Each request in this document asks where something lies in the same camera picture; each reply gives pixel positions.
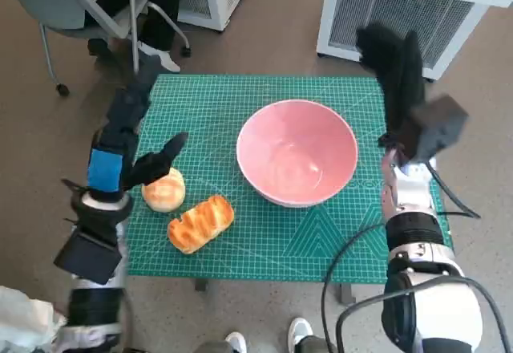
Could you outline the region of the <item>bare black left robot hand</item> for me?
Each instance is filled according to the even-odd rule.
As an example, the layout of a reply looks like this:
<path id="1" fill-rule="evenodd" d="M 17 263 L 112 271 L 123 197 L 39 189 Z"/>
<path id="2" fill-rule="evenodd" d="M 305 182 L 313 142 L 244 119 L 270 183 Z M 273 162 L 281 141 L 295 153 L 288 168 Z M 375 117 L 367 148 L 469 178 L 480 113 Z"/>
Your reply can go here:
<path id="1" fill-rule="evenodd" d="M 107 122 L 91 142 L 87 187 L 97 200 L 115 201 L 137 185 L 149 185 L 168 174 L 188 134 L 174 135 L 158 152 L 137 158 L 139 126 L 150 107 L 150 86 L 132 84 L 115 92 Z"/>

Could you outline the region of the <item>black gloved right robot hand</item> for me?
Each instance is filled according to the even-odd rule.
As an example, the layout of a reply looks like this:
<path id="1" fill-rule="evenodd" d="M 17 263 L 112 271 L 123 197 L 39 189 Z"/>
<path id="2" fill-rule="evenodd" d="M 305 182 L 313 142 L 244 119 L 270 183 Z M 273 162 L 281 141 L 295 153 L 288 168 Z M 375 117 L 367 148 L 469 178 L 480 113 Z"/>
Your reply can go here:
<path id="1" fill-rule="evenodd" d="M 423 61 L 418 34 L 405 36 L 373 22 L 357 30 L 360 64 L 374 74 L 383 94 L 386 133 L 379 140 L 390 144 L 398 137 L 410 109 L 425 101 Z"/>

